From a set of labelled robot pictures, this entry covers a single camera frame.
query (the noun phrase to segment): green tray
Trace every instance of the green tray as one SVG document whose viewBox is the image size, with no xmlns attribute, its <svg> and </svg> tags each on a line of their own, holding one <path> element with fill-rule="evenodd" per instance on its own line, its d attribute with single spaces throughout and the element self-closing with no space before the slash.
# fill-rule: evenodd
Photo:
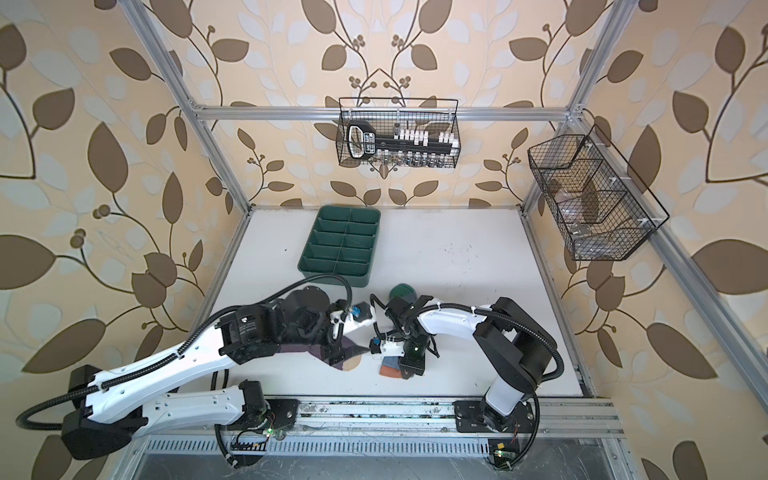
<svg viewBox="0 0 768 480">
<path fill-rule="evenodd" d="M 380 218 L 381 212 L 373 208 L 321 207 L 299 259 L 299 271 L 304 276 L 335 273 L 352 286 L 368 285 Z"/>
</svg>

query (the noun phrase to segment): white plastic piece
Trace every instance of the white plastic piece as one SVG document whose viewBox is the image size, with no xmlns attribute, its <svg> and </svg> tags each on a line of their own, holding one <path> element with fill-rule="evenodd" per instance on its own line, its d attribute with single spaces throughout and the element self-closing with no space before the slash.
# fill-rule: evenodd
<svg viewBox="0 0 768 480">
<path fill-rule="evenodd" d="M 166 429 L 197 425 L 229 425 L 243 414 L 245 398 L 240 387 L 191 393 L 166 393 L 142 405 L 141 414 L 149 423 L 134 438 Z"/>
<path fill-rule="evenodd" d="M 135 380 L 88 395 L 85 399 L 85 405 L 93 408 L 93 415 L 88 418 L 100 423 L 116 422 L 139 405 L 164 394 L 168 390 L 209 373 L 235 366 L 234 360 L 230 357 L 219 355 L 219 348 L 221 347 L 223 347 L 221 331 L 209 326 L 184 352 L 183 358 L 175 359 L 163 368 Z M 99 372 L 95 375 L 95 380 L 88 385 L 100 385 L 107 380 L 141 370 L 175 353 L 179 348 L 180 344 L 138 362 Z"/>
<path fill-rule="evenodd" d="M 500 376 L 497 376 L 485 393 L 485 402 L 501 416 L 507 416 L 512 413 L 522 397 L 523 392 L 512 388 Z"/>
</svg>

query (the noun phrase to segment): wire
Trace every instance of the wire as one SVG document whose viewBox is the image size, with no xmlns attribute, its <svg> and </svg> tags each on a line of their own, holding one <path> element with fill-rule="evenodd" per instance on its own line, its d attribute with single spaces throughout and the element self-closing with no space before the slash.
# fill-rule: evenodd
<svg viewBox="0 0 768 480">
<path fill-rule="evenodd" d="M 307 278 L 303 280 L 299 280 L 298 282 L 292 283 L 291 285 L 287 286 L 281 291 L 274 293 L 273 295 L 257 303 L 271 302 L 272 300 L 278 298 L 279 296 L 282 296 L 284 293 L 294 290 L 296 287 L 301 286 L 304 283 L 313 282 L 314 280 L 319 280 L 321 278 L 333 278 L 334 280 L 338 280 L 339 283 L 344 285 L 344 289 L 346 290 L 346 308 L 345 308 L 344 316 L 346 317 L 346 314 L 349 313 L 349 311 L 352 308 L 352 287 L 349 285 L 349 282 L 346 280 L 346 278 L 339 275 L 335 275 L 333 273 L 321 273 L 318 275 L 308 276 Z M 83 399 L 92 393 L 98 392 L 99 390 L 110 389 L 113 386 L 120 385 L 121 383 L 124 383 L 124 382 L 130 382 L 131 380 L 141 378 L 142 376 L 145 376 L 148 373 L 152 373 L 155 370 L 161 369 L 162 367 L 173 362 L 175 359 L 183 357 L 184 352 L 186 352 L 190 348 L 190 346 L 192 346 L 195 340 L 197 340 L 197 337 L 199 337 L 203 333 L 203 331 L 205 331 L 205 329 L 211 326 L 219 318 L 229 313 L 236 312 L 240 307 L 242 307 L 242 305 L 227 306 L 215 312 L 213 315 L 209 316 L 204 322 L 200 324 L 200 326 L 198 326 L 192 333 L 190 333 L 187 339 L 184 340 L 183 343 L 181 343 L 181 346 L 179 346 L 176 352 L 171 353 L 170 355 L 166 356 L 162 360 L 159 360 L 153 363 L 152 365 L 146 366 L 143 369 L 139 369 L 135 372 L 130 372 L 125 375 L 107 380 L 106 382 L 103 382 L 101 386 L 92 385 L 92 386 L 83 387 L 81 389 L 73 390 L 69 393 L 65 393 L 62 396 L 54 397 L 53 399 L 40 402 L 39 404 L 32 406 L 26 409 L 21 414 L 19 414 L 19 416 L 16 417 L 16 425 L 19 428 L 22 428 L 25 430 L 47 430 L 47 431 L 61 430 L 61 423 L 35 422 L 34 420 L 30 420 L 29 417 L 37 413 L 40 413 L 43 410 L 50 409 L 53 406 L 60 405 L 62 403 L 66 403 L 70 401 Z M 228 378 L 228 371 L 225 371 L 224 372 L 225 388 L 227 386 L 227 378 Z"/>
</svg>

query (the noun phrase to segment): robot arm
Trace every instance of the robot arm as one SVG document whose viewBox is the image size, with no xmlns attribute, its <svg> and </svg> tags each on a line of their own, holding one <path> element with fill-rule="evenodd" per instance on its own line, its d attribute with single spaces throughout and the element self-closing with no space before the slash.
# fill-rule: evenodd
<svg viewBox="0 0 768 480">
<path fill-rule="evenodd" d="M 322 290 L 308 286 L 294 290 L 284 300 L 225 309 L 185 342 L 146 359 L 108 371 L 92 366 L 74 370 L 67 395 L 28 409 L 17 418 L 17 425 L 60 429 L 62 441 L 80 460 L 115 452 L 133 437 L 162 429 L 233 423 L 243 429 L 255 427 L 263 424 L 267 414 L 258 382 L 244 381 L 209 392 L 169 391 L 201 376 L 272 356 L 282 345 L 320 346 L 321 359 L 330 365 L 360 354 L 360 347 L 342 348 L 342 336 L 345 329 L 349 332 L 374 323 L 375 313 L 367 303 L 348 305 L 343 300 L 331 303 Z M 476 309 L 441 304 L 427 296 L 413 304 L 395 298 L 386 306 L 386 315 L 404 340 L 401 368 L 419 375 L 424 373 L 430 336 L 448 334 L 478 342 L 499 373 L 485 394 L 484 411 L 486 423 L 500 432 L 508 427 L 520 399 L 547 377 L 562 372 L 554 340 L 510 299 L 500 298 L 493 306 Z M 502 332 L 512 328 L 518 333 L 510 342 Z M 371 345 L 380 345 L 378 339 Z M 558 370 L 545 376 L 553 357 Z M 29 420 L 36 412 L 69 400 L 76 410 L 62 424 Z"/>
</svg>

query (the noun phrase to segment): black wire basket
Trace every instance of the black wire basket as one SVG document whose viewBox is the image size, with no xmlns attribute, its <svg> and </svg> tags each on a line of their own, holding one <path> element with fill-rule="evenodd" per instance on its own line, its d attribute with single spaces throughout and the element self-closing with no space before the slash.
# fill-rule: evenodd
<svg viewBox="0 0 768 480">
<path fill-rule="evenodd" d="M 601 152 L 604 134 L 560 135 L 528 149 L 528 160 L 541 194 L 573 260 L 626 260 L 669 213 L 627 162 L 617 173 Z M 659 211 L 648 211 L 632 194 L 650 194 Z"/>
<path fill-rule="evenodd" d="M 447 98 L 340 98 L 339 164 L 456 168 L 457 108 L 458 100 Z"/>
</svg>

